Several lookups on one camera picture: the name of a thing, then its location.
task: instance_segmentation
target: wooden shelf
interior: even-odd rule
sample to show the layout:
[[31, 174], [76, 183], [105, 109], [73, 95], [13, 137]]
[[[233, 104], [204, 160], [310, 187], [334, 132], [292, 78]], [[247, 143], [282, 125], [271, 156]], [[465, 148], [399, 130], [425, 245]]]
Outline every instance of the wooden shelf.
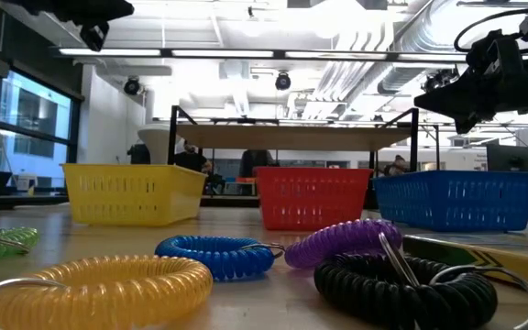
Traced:
[[376, 151], [409, 138], [410, 128], [178, 125], [200, 148]]

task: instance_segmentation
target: black coiled keychain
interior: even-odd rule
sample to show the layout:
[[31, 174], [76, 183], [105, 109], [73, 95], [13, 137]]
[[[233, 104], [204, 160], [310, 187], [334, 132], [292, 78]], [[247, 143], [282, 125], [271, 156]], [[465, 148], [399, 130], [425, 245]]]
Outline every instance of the black coiled keychain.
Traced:
[[[466, 330], [490, 321], [498, 300], [486, 278], [465, 271], [515, 276], [505, 269], [402, 259], [390, 246], [385, 250], [388, 256], [342, 254], [326, 260], [315, 269], [317, 290], [336, 308], [390, 329], [413, 330], [417, 324], [423, 330]], [[528, 283], [516, 279], [528, 291]], [[528, 329], [528, 319], [514, 329]]]

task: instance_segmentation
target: security camera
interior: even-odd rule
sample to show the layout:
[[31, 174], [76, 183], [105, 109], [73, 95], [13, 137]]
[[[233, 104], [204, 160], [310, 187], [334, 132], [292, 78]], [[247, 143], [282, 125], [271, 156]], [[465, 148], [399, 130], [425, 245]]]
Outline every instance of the security camera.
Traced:
[[124, 85], [124, 92], [128, 95], [140, 95], [144, 93], [144, 86], [139, 83], [139, 77], [129, 77]]
[[279, 73], [279, 76], [276, 78], [276, 89], [279, 91], [286, 91], [289, 88], [291, 88], [291, 78], [289, 77], [289, 73], [287, 72], [281, 72]]

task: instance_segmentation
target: plastic basket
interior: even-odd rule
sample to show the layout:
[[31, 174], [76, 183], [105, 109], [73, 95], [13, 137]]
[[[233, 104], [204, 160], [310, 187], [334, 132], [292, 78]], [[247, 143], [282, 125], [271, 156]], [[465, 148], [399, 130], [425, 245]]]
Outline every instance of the plastic basket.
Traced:
[[433, 170], [374, 179], [383, 218], [436, 231], [523, 230], [528, 172]]
[[165, 226], [199, 214], [205, 175], [174, 165], [64, 164], [72, 219]]
[[258, 168], [260, 211], [269, 230], [318, 230], [361, 216], [372, 170]]

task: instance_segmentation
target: red plastic basket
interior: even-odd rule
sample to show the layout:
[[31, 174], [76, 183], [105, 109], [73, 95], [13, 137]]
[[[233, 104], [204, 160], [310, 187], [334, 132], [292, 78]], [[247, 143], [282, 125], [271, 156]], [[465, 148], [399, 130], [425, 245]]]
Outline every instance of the red plastic basket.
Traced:
[[372, 170], [258, 168], [260, 211], [268, 230], [318, 230], [356, 220]]

